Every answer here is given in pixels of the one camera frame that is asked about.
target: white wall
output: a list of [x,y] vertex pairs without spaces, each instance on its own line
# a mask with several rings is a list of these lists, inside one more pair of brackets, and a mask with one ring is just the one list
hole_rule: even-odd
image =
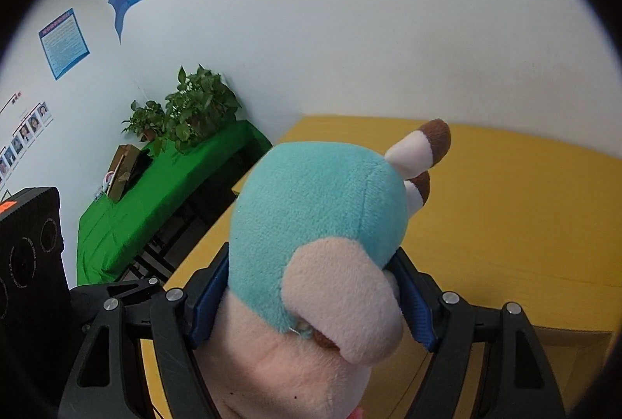
[[272,139],[302,113],[440,116],[622,156],[620,67],[583,0],[144,0],[122,44],[150,97],[180,64],[221,70]]
[[[38,32],[73,8],[91,54],[58,81],[48,66]],[[122,59],[114,28],[97,0],[39,0],[23,22],[0,69],[0,106],[15,92],[22,97],[0,114],[0,143],[10,142],[20,115],[45,101],[54,116],[20,159],[2,188],[56,186],[60,191],[63,264],[76,285],[80,215],[110,164],[116,147],[128,143],[121,121],[135,98],[144,100]]]

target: white plush horn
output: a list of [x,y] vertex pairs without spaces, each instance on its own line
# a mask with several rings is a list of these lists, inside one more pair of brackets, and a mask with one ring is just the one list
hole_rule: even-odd
[[430,196],[430,174],[424,171],[414,179],[404,181],[408,217],[412,217],[421,209]]
[[449,151],[452,135],[442,119],[434,119],[397,142],[384,155],[402,179],[414,179]]

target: pink plush body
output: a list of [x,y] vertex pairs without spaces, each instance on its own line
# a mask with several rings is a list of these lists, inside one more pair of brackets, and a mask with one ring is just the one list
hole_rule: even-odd
[[312,339],[276,332],[225,291],[210,339],[195,352],[223,419],[346,419],[370,368]]

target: green table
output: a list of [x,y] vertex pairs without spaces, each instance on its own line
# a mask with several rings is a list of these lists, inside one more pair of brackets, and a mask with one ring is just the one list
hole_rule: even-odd
[[252,141],[261,153],[272,147],[248,121],[237,121],[184,155],[169,143],[119,203],[105,195],[91,203],[78,228],[78,285],[116,280],[186,198]]

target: plush toy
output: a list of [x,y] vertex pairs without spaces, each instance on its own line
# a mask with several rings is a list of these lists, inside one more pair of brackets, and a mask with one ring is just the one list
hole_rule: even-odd
[[402,338],[384,272],[449,150],[440,119],[381,156],[346,143],[274,147],[237,199],[228,288],[195,352],[223,419],[355,419],[371,367]]

